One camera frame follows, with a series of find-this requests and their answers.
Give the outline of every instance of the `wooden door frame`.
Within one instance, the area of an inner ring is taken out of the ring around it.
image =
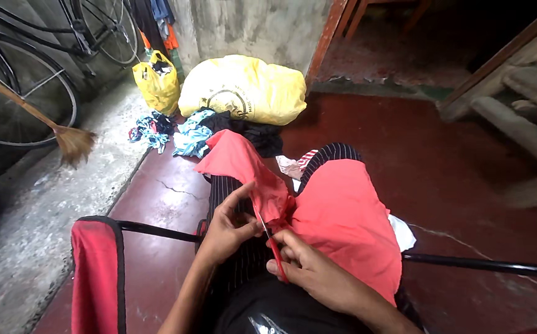
[[[334,31],[337,29],[346,4],[347,0],[333,0],[333,4],[330,6],[329,17],[326,19],[324,29],[322,29],[322,35],[318,40],[318,45],[316,46],[312,61],[309,63],[308,72],[306,73],[306,96],[309,94],[312,84],[318,76],[322,60],[324,60],[324,55],[330,46]]]
[[[333,4],[330,7],[329,16],[324,24],[322,35],[312,56],[308,72],[306,74],[306,95],[312,87],[312,84],[318,76],[320,66],[324,60],[324,55],[328,50],[330,43],[333,39],[334,32],[339,24],[347,0],[333,0]],[[457,89],[455,89],[446,99],[440,103],[440,109],[447,107],[452,102],[456,101],[460,96],[466,93],[469,89],[477,85],[481,80],[486,78],[491,72],[497,69],[503,64],[510,56],[514,55],[518,50],[525,46],[528,42],[532,41],[537,36],[537,19],[535,19],[530,25],[522,30],[514,39],[506,44],[500,51],[498,51],[490,60],[483,64],[478,70],[475,71],[464,83],[462,83]]]

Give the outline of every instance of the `red painted concrete floor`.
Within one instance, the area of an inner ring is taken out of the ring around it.
[[[382,202],[413,224],[420,253],[537,262],[537,209],[505,207],[496,191],[537,175],[537,164],[474,122],[444,124],[434,105],[313,93],[282,133],[297,158],[332,141],[352,144]],[[110,214],[184,232],[207,209],[194,162],[149,154]],[[191,244],[125,232],[129,333],[155,333],[194,256]],[[537,328],[537,279],[406,263],[403,285],[430,333],[517,333]],[[69,280],[35,333],[70,332]]]

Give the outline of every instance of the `chair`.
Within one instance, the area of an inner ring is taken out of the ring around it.
[[[415,1],[419,1],[419,5],[417,6],[417,8],[415,8],[415,11],[413,12],[413,15],[411,15],[411,18],[403,26],[403,34],[406,34],[409,32],[409,30],[413,29],[417,21],[421,19],[421,16],[423,16],[425,11],[427,11],[429,6],[431,5],[431,0],[361,0],[361,2],[359,3],[359,6],[357,7],[357,10],[355,11],[355,15],[353,16],[351,25],[349,26],[349,29],[347,30],[345,39],[347,41],[351,41],[351,39],[353,38],[353,35],[355,34],[355,30],[357,30],[359,21],[361,21],[361,18],[363,17],[363,14],[365,13],[365,8],[368,6],[368,4],[387,4],[390,2],[415,2]],[[337,29],[334,32],[334,38],[338,38],[343,35],[343,31],[345,27],[347,27],[347,22],[349,22],[351,13],[353,13],[353,9],[355,8],[356,3],[357,3],[357,0],[349,0],[349,2],[347,3],[345,7],[345,11],[343,12],[343,15],[341,16],[341,19],[339,21],[339,26],[337,26]]]

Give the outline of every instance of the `concrete wall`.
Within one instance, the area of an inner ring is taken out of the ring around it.
[[[230,54],[257,57],[304,75],[332,0],[169,0],[178,53],[188,74]]]

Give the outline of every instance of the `yellow plastic bag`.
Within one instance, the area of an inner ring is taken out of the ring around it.
[[[202,107],[231,118],[285,125],[306,108],[303,74],[258,58],[229,55],[196,65],[186,77],[178,106],[184,117]]]
[[[164,61],[172,68],[169,73],[159,75],[147,62],[132,67],[134,81],[143,93],[147,105],[161,113],[171,115],[178,107],[180,84],[174,65],[160,51],[154,50],[150,62]]]

